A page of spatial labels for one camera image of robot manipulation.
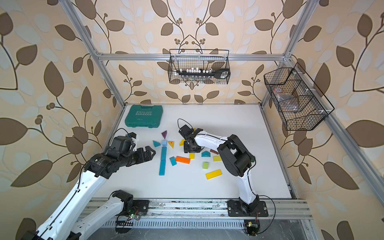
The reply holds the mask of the orange rectangular block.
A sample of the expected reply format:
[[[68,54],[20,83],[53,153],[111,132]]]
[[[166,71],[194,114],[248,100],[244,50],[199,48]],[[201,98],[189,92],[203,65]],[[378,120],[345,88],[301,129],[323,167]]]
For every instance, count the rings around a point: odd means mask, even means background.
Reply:
[[[188,165],[189,165],[190,162],[191,162],[191,159],[177,156],[177,157],[176,157],[176,162],[178,162],[178,163],[183,163],[183,164],[188,164]]]

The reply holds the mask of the teal house-shaped block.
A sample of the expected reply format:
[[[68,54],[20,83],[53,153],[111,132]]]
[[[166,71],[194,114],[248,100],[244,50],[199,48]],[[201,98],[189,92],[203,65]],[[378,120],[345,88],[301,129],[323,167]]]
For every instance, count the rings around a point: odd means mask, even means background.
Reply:
[[[201,156],[202,158],[210,158],[211,157],[211,153],[208,152],[208,151],[204,151],[201,153]]]

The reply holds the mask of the teal triangle block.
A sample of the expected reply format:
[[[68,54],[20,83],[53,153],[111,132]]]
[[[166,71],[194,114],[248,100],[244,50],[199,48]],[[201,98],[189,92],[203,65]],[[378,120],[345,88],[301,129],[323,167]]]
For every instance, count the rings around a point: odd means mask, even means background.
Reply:
[[[159,142],[157,142],[157,141],[153,141],[153,145],[154,145],[154,147],[156,148],[156,147],[161,146],[161,143],[159,143]]]

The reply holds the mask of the teal wedge block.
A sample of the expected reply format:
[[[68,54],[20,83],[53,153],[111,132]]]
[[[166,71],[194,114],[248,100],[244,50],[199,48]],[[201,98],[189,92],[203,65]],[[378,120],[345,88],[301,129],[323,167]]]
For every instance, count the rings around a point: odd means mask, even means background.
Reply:
[[[176,158],[175,157],[170,157],[170,162],[172,166],[175,166],[177,164]]]

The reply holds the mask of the light green cube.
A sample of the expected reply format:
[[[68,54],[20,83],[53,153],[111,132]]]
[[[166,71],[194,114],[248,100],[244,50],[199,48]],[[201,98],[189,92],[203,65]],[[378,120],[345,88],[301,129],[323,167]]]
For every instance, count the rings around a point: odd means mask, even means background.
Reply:
[[[207,170],[209,168],[209,162],[203,162],[203,169]]]

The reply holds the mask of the teal long block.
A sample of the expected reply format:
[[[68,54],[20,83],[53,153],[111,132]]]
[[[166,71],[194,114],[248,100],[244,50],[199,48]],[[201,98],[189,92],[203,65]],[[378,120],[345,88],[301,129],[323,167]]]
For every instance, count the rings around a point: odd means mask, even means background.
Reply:
[[[161,150],[161,161],[165,161],[167,159],[167,147],[162,147]]]
[[[166,160],[161,160],[160,169],[159,169],[159,175],[160,176],[164,176],[165,175],[165,170],[166,170]]]

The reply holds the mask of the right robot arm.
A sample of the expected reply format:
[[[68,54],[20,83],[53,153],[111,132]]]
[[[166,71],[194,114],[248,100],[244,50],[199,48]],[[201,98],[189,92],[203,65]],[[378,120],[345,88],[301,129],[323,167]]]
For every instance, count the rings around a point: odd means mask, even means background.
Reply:
[[[253,192],[250,169],[255,157],[236,135],[219,137],[202,129],[193,129],[184,125],[179,128],[184,138],[185,153],[199,153],[203,148],[216,151],[222,159],[226,170],[238,178],[240,203],[252,212],[259,204],[259,196]]]

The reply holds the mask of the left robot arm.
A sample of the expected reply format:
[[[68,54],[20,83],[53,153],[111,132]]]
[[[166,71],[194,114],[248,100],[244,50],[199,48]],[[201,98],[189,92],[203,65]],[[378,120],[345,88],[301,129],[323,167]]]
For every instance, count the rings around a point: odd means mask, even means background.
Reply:
[[[115,137],[111,145],[94,155],[83,167],[79,180],[54,213],[38,228],[25,231],[23,240],[86,240],[114,216],[131,218],[139,212],[133,195],[114,191],[107,202],[82,220],[80,214],[95,193],[122,167],[151,161],[156,151],[137,148],[134,133]]]

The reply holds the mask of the yellow long block bottom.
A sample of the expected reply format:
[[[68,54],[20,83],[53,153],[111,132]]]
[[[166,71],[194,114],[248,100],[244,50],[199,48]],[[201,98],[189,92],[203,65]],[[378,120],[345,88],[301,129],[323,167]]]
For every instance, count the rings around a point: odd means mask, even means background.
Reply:
[[[222,171],[221,170],[216,170],[216,171],[207,173],[206,174],[206,178],[207,178],[207,180],[211,180],[211,179],[219,177],[221,175],[222,175]]]

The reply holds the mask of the green plastic tool case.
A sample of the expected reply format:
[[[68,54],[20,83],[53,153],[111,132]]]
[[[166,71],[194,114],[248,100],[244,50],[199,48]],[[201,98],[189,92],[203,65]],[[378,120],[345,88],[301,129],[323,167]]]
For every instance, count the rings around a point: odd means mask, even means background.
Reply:
[[[162,106],[132,105],[125,119],[125,125],[131,128],[158,128],[162,115]]]

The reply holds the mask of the socket bit holder strip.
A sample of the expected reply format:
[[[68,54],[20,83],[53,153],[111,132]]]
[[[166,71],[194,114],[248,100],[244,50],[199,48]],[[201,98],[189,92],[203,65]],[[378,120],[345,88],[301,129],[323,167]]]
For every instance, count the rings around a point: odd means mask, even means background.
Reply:
[[[218,69],[214,70],[186,70],[186,71],[173,71],[173,75],[182,76],[182,77],[191,77],[191,78],[206,78],[206,79],[218,79],[224,80],[228,79],[231,76],[230,69]]]

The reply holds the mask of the clear plastic bag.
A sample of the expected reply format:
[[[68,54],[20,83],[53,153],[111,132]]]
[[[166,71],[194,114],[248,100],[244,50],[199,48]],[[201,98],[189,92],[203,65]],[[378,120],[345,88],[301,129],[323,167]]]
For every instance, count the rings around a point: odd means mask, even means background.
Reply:
[[[298,112],[300,109],[299,98],[297,96],[283,92],[282,88],[276,87],[273,93],[279,103],[279,107],[283,112]]]

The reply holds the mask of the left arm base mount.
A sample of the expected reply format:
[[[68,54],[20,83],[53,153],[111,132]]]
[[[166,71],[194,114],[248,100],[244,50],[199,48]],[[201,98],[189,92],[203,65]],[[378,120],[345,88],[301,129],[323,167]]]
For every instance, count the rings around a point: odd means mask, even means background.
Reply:
[[[117,190],[110,194],[110,198],[117,198],[118,203],[123,204],[122,211],[118,216],[144,216],[149,210],[149,200],[134,200],[134,196],[123,190]]]

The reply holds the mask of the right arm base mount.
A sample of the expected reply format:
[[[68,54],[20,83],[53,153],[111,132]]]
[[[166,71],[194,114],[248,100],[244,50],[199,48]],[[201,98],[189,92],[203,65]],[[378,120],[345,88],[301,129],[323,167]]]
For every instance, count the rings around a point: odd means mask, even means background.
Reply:
[[[261,201],[259,196],[247,204],[241,199],[228,200],[229,217],[268,217],[268,209],[265,201]]]

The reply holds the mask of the aluminium rail front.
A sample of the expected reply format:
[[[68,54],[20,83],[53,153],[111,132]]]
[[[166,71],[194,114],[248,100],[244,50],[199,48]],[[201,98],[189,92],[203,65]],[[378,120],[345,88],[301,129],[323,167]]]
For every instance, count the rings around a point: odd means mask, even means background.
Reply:
[[[304,200],[261,198],[259,214],[244,215],[239,207],[228,205],[228,199],[134,199],[132,214],[152,219],[261,219],[312,220]]]

